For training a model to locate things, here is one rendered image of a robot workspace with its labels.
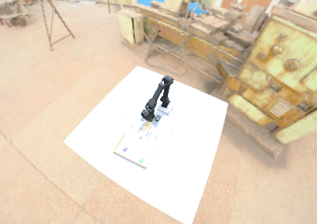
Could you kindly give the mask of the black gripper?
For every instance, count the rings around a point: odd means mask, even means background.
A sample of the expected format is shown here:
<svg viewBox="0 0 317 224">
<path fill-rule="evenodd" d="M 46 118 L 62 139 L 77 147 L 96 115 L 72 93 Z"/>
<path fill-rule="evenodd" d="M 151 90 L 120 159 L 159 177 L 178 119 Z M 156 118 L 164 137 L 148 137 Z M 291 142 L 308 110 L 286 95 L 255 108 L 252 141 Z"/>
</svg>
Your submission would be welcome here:
<svg viewBox="0 0 317 224">
<path fill-rule="evenodd" d="M 160 120 L 160 118 L 161 118 L 161 116 L 159 116 L 159 115 L 157 115 L 157 116 L 155 116 L 155 112 L 154 113 L 151 113 L 150 115 L 153 115 L 153 119 L 155 119 L 155 121 L 159 121 Z"/>
</svg>

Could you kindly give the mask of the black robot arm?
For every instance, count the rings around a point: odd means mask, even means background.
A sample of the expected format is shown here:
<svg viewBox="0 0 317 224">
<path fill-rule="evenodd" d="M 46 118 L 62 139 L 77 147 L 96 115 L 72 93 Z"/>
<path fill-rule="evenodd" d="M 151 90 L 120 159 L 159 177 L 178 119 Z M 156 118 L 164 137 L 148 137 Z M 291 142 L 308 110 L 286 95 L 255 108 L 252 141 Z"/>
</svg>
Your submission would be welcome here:
<svg viewBox="0 0 317 224">
<path fill-rule="evenodd" d="M 164 84 L 162 83 L 162 81 L 164 82 Z M 162 97 L 160 97 L 160 101 L 162 102 L 161 107 L 167 108 L 168 104 L 170 104 L 169 101 L 169 91 L 170 91 L 170 86 L 174 83 L 174 79 L 169 76 L 169 75 L 165 75 L 161 82 L 158 84 L 158 88 L 156 89 L 153 97 L 147 102 L 147 104 L 145 105 L 145 109 L 142 113 L 141 116 L 148 122 L 152 122 L 153 121 L 153 115 L 150 115 L 151 113 L 154 113 L 156 105 L 157 105 L 157 100 L 161 94 L 161 92 L 163 91 L 163 95 Z M 148 107 L 149 106 L 149 107 Z"/>
</svg>

